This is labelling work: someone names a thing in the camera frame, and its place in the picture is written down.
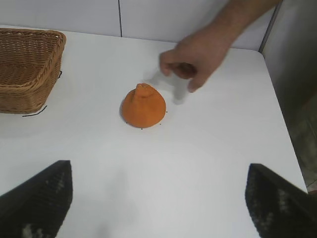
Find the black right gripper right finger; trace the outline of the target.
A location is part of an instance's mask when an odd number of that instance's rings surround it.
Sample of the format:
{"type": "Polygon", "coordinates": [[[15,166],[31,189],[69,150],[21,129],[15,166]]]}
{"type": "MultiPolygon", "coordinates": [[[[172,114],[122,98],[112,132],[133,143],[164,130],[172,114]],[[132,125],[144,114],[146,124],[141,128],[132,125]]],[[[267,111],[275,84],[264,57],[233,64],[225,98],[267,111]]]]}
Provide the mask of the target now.
{"type": "Polygon", "coordinates": [[[262,164],[250,164],[245,201],[262,238],[315,238],[317,199],[262,164]]]}

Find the bare human hand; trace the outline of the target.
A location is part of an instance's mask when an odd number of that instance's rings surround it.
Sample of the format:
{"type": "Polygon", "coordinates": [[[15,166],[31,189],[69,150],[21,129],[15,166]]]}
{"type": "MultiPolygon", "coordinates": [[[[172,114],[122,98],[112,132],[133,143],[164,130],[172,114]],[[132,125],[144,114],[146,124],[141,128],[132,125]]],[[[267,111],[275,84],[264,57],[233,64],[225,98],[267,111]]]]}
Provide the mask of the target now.
{"type": "Polygon", "coordinates": [[[161,72],[189,79],[188,91],[201,88],[221,65],[237,34],[232,29],[210,25],[181,40],[159,56],[161,72]]]}

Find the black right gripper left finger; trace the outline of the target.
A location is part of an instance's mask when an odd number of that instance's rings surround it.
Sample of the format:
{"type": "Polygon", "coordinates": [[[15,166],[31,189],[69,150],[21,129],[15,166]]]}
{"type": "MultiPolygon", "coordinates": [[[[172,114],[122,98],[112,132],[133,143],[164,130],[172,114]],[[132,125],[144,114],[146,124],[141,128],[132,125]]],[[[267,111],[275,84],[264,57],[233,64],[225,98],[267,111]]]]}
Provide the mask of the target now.
{"type": "Polygon", "coordinates": [[[2,238],[54,238],[73,199],[72,167],[59,160],[0,197],[2,238]]]}

